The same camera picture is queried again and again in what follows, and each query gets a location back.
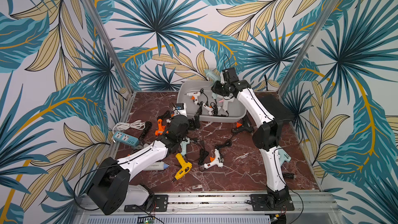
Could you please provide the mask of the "white pink glue gun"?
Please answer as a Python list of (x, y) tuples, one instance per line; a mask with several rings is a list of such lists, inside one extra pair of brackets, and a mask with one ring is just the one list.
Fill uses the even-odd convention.
[(222, 109), (227, 113), (227, 116), (229, 116), (229, 112), (228, 112), (229, 103), (232, 103), (232, 102), (234, 102), (233, 97), (228, 98), (228, 99), (222, 98), (218, 101), (218, 103), (222, 103)]

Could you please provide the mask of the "large mint glue gun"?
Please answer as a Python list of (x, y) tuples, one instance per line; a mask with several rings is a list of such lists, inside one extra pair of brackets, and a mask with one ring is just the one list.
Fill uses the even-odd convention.
[(221, 81), (221, 77), (210, 69), (205, 69), (204, 73), (205, 73), (205, 77), (212, 82)]

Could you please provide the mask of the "white orange trigger glue gun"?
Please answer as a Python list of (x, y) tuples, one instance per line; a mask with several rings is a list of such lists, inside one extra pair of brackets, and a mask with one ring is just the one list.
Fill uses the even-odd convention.
[(194, 104), (199, 105), (199, 96), (201, 95), (201, 92), (189, 92), (186, 93), (186, 96), (190, 97), (190, 99), (193, 101)]

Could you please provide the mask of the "small mint glue gun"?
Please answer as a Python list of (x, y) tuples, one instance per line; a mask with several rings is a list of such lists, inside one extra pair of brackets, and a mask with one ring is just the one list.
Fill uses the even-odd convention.
[(284, 149), (280, 148), (278, 150), (278, 158), (280, 165), (283, 165), (285, 162), (289, 163), (291, 161), (290, 155), (288, 155)]

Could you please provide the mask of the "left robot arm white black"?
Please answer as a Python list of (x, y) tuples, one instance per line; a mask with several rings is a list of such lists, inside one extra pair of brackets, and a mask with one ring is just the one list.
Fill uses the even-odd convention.
[(163, 134), (147, 147), (118, 160), (105, 159), (88, 185), (87, 196), (105, 215), (114, 213), (122, 204), (150, 208), (153, 194), (149, 189), (142, 185), (130, 188), (129, 183), (150, 165), (175, 153), (189, 129), (190, 120), (184, 115), (176, 115)]

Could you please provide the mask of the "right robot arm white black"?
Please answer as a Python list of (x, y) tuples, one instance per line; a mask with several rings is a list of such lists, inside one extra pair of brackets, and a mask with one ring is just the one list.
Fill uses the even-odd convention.
[(221, 96), (233, 95), (244, 105), (255, 121), (257, 130), (253, 134), (252, 140), (260, 150), (266, 170), (265, 204), (272, 210), (287, 206), (290, 197), (289, 188), (283, 179), (282, 167), (278, 159), (279, 150), (277, 149), (283, 122), (277, 121), (264, 107), (245, 80), (230, 84), (216, 81), (211, 90)]

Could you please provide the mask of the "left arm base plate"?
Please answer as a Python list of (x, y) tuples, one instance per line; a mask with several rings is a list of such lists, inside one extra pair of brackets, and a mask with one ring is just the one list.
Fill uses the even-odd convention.
[(140, 206), (131, 204), (124, 206), (124, 212), (166, 212), (169, 203), (168, 195), (150, 195), (149, 198)]

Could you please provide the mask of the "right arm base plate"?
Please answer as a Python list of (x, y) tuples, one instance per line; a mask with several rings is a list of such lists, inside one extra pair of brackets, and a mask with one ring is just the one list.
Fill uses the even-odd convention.
[(291, 197), (287, 200), (277, 201), (268, 194), (251, 194), (246, 201), (252, 206), (253, 211), (285, 212), (295, 210)]

